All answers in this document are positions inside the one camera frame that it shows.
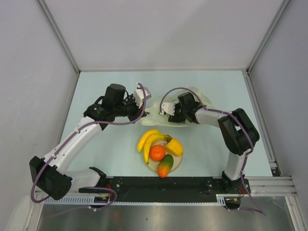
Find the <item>pale green plastic bag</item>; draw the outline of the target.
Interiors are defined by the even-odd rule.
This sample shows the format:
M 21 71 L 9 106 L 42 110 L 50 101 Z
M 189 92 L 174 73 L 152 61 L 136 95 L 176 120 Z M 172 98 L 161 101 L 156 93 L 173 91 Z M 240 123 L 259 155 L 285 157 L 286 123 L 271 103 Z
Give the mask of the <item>pale green plastic bag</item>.
M 196 88 L 196 87 L 188 87 L 188 89 L 192 90 L 194 93 L 197 94 L 197 96 L 201 99 L 202 103 L 209 107 L 209 108 L 214 108 L 213 103 L 211 100 L 202 94 L 202 92 Z M 171 93 L 169 93 L 165 99 L 163 100 L 163 103 L 179 103 L 178 96 L 182 93 L 188 92 L 187 90 L 184 89 L 178 89 L 174 90 Z M 174 123 L 174 122 L 169 122 L 168 114 L 160 114 L 159 112 L 159 105 L 162 100 L 163 96 L 158 97 L 157 99 L 153 100 L 145 109 L 145 112 L 147 113 L 147 116 L 143 117 L 140 119 L 140 123 L 144 126 L 161 126 L 161 127 L 194 127 L 197 124 L 195 123 L 190 123 L 187 120 L 185 122 L 181 123 Z

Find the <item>yellow fake banana bunch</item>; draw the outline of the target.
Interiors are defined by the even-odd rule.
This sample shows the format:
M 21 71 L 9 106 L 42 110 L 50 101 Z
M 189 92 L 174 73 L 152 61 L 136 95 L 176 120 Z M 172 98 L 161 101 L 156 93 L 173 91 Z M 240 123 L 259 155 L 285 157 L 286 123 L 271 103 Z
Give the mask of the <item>yellow fake banana bunch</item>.
M 159 130 L 157 129 L 152 129 L 147 131 L 142 135 L 140 138 L 138 145 L 137 145 L 137 152 L 143 154 L 143 161 L 147 165 L 149 164 L 149 154 L 150 154 L 150 149 L 152 145 L 158 141 L 166 141 L 170 142 L 172 137 L 170 135 L 165 135 L 162 134 Z

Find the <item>yellow fake bell pepper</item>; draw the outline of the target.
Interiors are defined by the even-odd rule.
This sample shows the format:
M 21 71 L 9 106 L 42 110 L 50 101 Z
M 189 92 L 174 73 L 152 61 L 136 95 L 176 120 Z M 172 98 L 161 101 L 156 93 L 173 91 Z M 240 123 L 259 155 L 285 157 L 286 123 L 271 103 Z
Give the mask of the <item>yellow fake bell pepper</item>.
M 173 156 L 181 156 L 184 152 L 181 143 L 175 138 L 165 144 L 165 150 Z

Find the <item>small orange fake fruit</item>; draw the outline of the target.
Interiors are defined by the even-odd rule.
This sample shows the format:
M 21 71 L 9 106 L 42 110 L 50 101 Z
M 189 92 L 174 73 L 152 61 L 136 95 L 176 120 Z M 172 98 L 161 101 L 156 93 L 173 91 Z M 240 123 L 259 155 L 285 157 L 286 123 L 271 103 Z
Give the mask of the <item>small orange fake fruit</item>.
M 165 178 L 171 171 L 174 164 L 173 156 L 166 154 L 157 167 L 157 174 L 161 178 Z

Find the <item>pink ceramic plate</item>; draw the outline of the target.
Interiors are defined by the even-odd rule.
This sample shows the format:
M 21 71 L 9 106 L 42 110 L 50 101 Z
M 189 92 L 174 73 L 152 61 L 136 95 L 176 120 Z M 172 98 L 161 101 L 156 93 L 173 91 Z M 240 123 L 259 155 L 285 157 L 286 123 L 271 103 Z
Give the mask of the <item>pink ceramic plate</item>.
M 158 141 L 158 142 L 155 142 L 153 145 L 161 145 L 161 146 L 164 146 L 165 144 L 167 144 L 166 141 Z M 174 160 L 174 163 L 173 163 L 173 167 L 171 168 L 170 172 L 173 172 L 175 171 L 182 163 L 183 161 L 183 156 L 184 154 L 182 154 L 181 156 L 173 156 L 173 160 Z M 160 162 L 156 162 L 156 161 L 153 161 L 152 159 L 149 159 L 149 164 L 145 165 L 149 170 L 151 170 L 152 172 L 155 172 L 157 173 L 157 167 L 159 165 Z

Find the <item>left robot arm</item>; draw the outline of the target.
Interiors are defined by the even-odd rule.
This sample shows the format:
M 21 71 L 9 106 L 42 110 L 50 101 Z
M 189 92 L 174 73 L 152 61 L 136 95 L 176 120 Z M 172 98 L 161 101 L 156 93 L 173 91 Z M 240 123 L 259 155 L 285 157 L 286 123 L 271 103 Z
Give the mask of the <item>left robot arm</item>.
M 33 185 L 30 198 L 34 203 L 43 199 L 35 199 L 35 189 L 39 187 L 54 200 L 63 198 L 69 191 L 92 188 L 102 192 L 106 188 L 106 175 L 96 167 L 82 171 L 68 171 L 72 161 L 84 147 L 108 125 L 119 125 L 117 117 L 127 117 L 128 122 L 136 123 L 145 114 L 146 102 L 151 97 L 150 91 L 141 83 L 132 94 L 120 84 L 110 84 L 103 96 L 90 105 L 73 131 L 64 141 L 53 148 L 42 158 L 34 156 L 30 162 Z

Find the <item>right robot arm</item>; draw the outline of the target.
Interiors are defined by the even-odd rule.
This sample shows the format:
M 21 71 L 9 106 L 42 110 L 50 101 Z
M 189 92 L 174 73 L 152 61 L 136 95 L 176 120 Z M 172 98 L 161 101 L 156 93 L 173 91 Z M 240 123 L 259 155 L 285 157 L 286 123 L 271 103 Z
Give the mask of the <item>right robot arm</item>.
M 242 108 L 232 112 L 209 108 L 193 92 L 178 95 L 178 103 L 161 102 L 160 113 L 169 115 L 169 122 L 206 124 L 220 129 L 229 150 L 227 165 L 222 172 L 222 188 L 235 192 L 244 185 L 244 169 L 248 155 L 260 139 L 259 132 Z

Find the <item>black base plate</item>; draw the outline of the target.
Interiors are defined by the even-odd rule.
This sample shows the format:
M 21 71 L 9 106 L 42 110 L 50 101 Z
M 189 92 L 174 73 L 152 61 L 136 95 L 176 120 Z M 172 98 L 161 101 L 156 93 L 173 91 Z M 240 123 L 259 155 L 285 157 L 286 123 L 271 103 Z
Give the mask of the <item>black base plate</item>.
M 214 177 L 106 177 L 96 188 L 106 186 L 124 203 L 210 203 L 217 201 L 217 194 L 230 198 L 251 191 L 247 179 L 229 183 Z

